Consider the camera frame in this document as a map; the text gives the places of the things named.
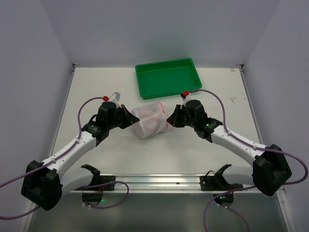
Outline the white pink mesh laundry bag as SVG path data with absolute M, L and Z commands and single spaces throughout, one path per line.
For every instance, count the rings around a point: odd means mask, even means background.
M 134 108 L 131 113 L 139 119 L 132 128 L 140 139 L 147 139 L 168 128 L 167 112 L 160 101 Z

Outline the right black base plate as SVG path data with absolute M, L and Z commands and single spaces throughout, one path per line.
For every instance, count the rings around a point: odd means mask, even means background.
M 226 164 L 217 172 L 208 171 L 199 177 L 201 191 L 229 191 L 243 188 L 242 184 L 229 184 L 224 178 L 223 173 L 231 164 Z

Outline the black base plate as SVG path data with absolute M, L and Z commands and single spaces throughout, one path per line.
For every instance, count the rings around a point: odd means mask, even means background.
M 231 164 L 226 164 L 217 172 L 208 171 L 199 177 L 201 191 L 229 191 L 243 188 L 242 184 L 229 184 L 224 178 L 223 173 Z
M 114 191 L 116 176 L 111 174 L 101 175 L 97 168 L 84 164 L 75 179 L 77 180 L 77 187 L 74 190 Z

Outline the green plastic tray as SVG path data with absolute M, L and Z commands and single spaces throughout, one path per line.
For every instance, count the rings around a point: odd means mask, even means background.
M 135 72 L 143 100 L 178 95 L 202 87 L 191 58 L 138 64 Z

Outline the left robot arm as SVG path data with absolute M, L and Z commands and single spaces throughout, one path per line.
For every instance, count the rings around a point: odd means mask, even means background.
M 100 189 L 103 182 L 100 171 L 84 164 L 73 174 L 67 170 L 83 155 L 97 147 L 112 129 L 126 129 L 139 122 L 124 105 L 105 101 L 78 135 L 64 148 L 49 158 L 32 161 L 26 167 L 21 194 L 42 209 L 52 209 L 62 196 L 79 188 Z

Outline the aluminium mounting rail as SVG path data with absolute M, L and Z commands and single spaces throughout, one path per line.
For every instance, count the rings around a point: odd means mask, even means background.
M 69 192 L 79 191 L 74 190 L 77 187 L 77 180 L 75 179 L 77 173 L 69 173 L 60 179 L 60 189 L 62 194 Z M 114 182 L 114 191 L 98 191 L 93 190 L 80 190 L 82 192 L 95 192 L 100 193 L 125 193 L 129 190 L 130 193 L 217 193 L 224 191 L 201 191 L 199 177 L 201 174 L 154 174 L 154 175 L 141 175 L 141 174 L 127 174 L 115 175 L 116 181 Z M 236 184 L 242 184 L 243 188 L 252 186 L 243 181 L 238 181 Z

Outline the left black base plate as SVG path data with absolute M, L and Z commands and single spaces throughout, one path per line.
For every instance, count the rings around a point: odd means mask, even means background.
M 74 190 L 114 191 L 116 176 L 111 174 L 101 175 L 97 168 L 84 164 L 75 179 L 77 180 L 77 187 Z

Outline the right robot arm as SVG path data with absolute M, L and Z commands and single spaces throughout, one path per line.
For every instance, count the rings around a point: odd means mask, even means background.
M 202 176 L 202 190 L 230 190 L 252 185 L 263 194 L 272 196 L 292 175 L 280 147 L 267 147 L 248 139 L 241 143 L 226 131 L 221 121 L 208 117 L 198 100 L 176 105 L 167 122 L 176 128 L 193 128 L 200 138 L 226 148 L 249 164 L 248 167 L 226 164 L 213 176 Z

